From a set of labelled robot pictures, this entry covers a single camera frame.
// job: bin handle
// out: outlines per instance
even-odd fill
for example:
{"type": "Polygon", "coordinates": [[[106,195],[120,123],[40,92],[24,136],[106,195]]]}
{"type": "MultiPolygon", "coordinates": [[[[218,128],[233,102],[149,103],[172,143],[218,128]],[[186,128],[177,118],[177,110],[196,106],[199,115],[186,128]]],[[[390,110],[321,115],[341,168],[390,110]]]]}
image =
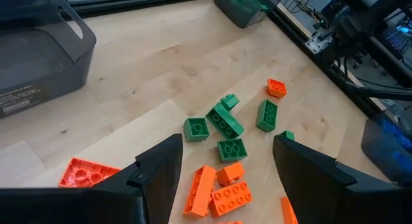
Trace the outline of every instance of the bin handle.
{"type": "Polygon", "coordinates": [[[81,41],[86,45],[86,48],[89,49],[96,44],[96,36],[91,31],[91,29],[86,25],[86,23],[80,18],[80,16],[70,7],[70,5],[65,0],[59,0],[59,5],[63,10],[77,23],[80,27],[83,38],[81,41]]]}

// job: lego brick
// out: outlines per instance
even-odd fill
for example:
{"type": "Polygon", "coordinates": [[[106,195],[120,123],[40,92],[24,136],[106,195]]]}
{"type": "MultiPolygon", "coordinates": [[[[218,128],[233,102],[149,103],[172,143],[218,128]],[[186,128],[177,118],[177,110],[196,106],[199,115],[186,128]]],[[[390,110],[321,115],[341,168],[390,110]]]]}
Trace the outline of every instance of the lego brick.
{"type": "Polygon", "coordinates": [[[277,98],[283,98],[288,92],[283,82],[274,79],[268,79],[269,94],[277,98]]]}
{"type": "Polygon", "coordinates": [[[287,197],[281,198],[283,220],[285,224],[298,224],[295,216],[295,212],[290,205],[289,199],[287,197]]]}
{"type": "Polygon", "coordinates": [[[237,138],[244,131],[243,126],[220,103],[207,113],[206,118],[227,140],[237,138]]]}
{"type": "Polygon", "coordinates": [[[245,175],[245,169],[240,162],[224,167],[216,173],[218,183],[222,187],[233,184],[235,181],[242,179],[245,175]]]}
{"type": "Polygon", "coordinates": [[[276,128],[277,105],[265,99],[259,106],[256,119],[256,127],[266,132],[271,132],[276,128]]]}
{"type": "Polygon", "coordinates": [[[234,94],[229,94],[223,97],[220,103],[227,111],[230,111],[239,103],[239,99],[234,94]]]}
{"type": "Polygon", "coordinates": [[[243,224],[243,222],[242,221],[232,221],[232,222],[218,223],[218,224],[243,224]]]}
{"type": "Polygon", "coordinates": [[[218,149],[222,162],[234,162],[247,156],[242,139],[219,141],[218,149]]]}
{"type": "Polygon", "coordinates": [[[291,140],[295,140],[295,134],[291,131],[283,131],[280,135],[286,136],[287,138],[291,140]]]}
{"type": "Polygon", "coordinates": [[[188,118],[183,124],[186,141],[202,141],[209,137],[205,118],[188,118]]]}
{"type": "Polygon", "coordinates": [[[59,181],[59,187],[92,187],[119,171],[120,169],[114,167],[73,157],[59,181]]]}
{"type": "Polygon", "coordinates": [[[212,192],[209,205],[213,217],[219,217],[252,201],[246,182],[239,182],[212,192]]]}
{"type": "Polygon", "coordinates": [[[207,206],[214,190],[215,179],[216,170],[208,165],[204,165],[195,172],[191,191],[183,211],[184,216],[202,218],[209,213],[207,206]]]}

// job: black frame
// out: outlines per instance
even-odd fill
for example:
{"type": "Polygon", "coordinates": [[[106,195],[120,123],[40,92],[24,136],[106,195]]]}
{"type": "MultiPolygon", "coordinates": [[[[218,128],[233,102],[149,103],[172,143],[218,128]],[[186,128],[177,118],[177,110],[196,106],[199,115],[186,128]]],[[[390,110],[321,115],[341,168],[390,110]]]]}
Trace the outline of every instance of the black frame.
{"type": "Polygon", "coordinates": [[[81,18],[192,0],[89,0],[69,3],[81,18]]]}

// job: wooden surface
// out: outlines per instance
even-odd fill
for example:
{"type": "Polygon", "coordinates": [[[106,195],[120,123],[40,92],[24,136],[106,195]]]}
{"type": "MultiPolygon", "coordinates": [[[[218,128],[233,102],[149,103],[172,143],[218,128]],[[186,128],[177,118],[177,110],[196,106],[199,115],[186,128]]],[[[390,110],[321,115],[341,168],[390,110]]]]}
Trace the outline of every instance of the wooden surface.
{"type": "Polygon", "coordinates": [[[204,116],[227,93],[240,103],[246,169],[254,201],[220,219],[182,216],[193,172],[221,169],[210,127],[204,142],[184,143],[182,175],[170,223],[282,223],[285,195],[272,156],[273,136],[288,129],[296,140],[376,177],[362,154],[366,117],[269,19],[241,30],[212,0],[86,19],[95,32],[88,84],[81,90],[0,120],[0,186],[56,187],[72,156],[113,167],[173,133],[187,117],[204,116]],[[288,95],[268,96],[267,78],[288,95]],[[278,106],[277,129],[255,127],[264,99],[278,106]]]}

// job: orange lego plate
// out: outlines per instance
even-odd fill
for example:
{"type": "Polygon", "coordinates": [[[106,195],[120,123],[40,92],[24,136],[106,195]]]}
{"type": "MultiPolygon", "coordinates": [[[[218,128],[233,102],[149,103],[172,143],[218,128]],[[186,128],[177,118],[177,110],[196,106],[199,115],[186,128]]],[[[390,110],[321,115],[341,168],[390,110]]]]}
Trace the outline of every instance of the orange lego plate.
{"type": "Polygon", "coordinates": [[[59,181],[59,187],[92,187],[119,171],[117,168],[73,157],[59,181]]]}

